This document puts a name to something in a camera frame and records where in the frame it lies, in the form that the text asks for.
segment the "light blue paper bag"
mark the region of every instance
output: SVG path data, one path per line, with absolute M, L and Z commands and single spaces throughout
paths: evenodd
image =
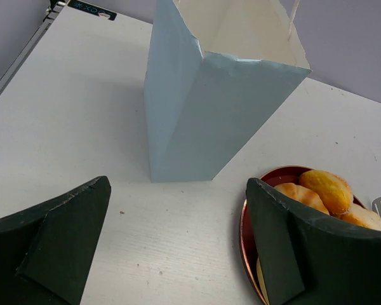
M 309 73 L 278 0 L 157 0 L 144 88 L 152 181 L 213 179 Z

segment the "wall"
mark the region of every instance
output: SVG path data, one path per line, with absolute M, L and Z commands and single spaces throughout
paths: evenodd
M 0 79 L 42 24 L 48 0 L 0 0 Z
M 90 2 L 152 20 L 154 0 Z M 295 0 L 281 2 L 290 11 Z M 381 102 L 381 0 L 301 0 L 295 25 L 311 78 Z

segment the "table surface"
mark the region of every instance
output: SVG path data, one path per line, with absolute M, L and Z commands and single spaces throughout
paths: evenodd
M 381 104 L 306 79 L 213 181 L 153 184 L 142 100 L 151 27 L 62 10 L 0 96 L 0 217 L 107 175 L 82 304 L 260 304 L 238 247 L 247 179 L 322 168 L 370 206 L 381 196 Z

